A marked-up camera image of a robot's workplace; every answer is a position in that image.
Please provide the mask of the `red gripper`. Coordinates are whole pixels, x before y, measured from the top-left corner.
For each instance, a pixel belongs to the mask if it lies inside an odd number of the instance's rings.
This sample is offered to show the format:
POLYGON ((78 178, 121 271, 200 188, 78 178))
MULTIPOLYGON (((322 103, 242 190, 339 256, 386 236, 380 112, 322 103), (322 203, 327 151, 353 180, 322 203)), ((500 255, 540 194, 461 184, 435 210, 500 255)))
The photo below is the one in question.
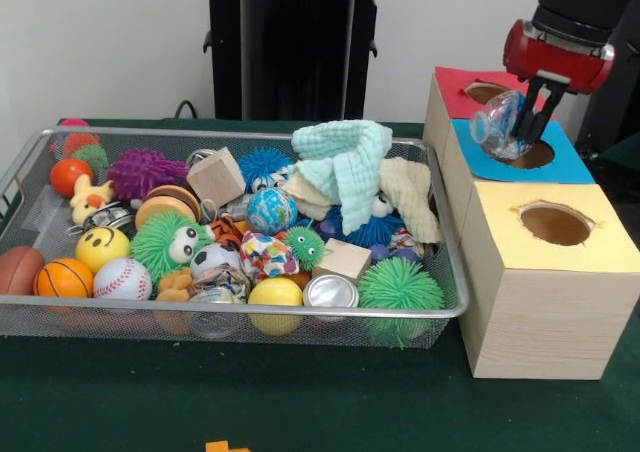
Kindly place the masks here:
POLYGON ((565 92, 593 93, 608 78, 614 61, 615 49, 611 44, 602 47, 576 44, 518 19, 505 41, 503 65, 509 73, 530 81, 512 136, 539 139, 565 92), (540 115, 534 106, 543 86, 549 96, 540 115))

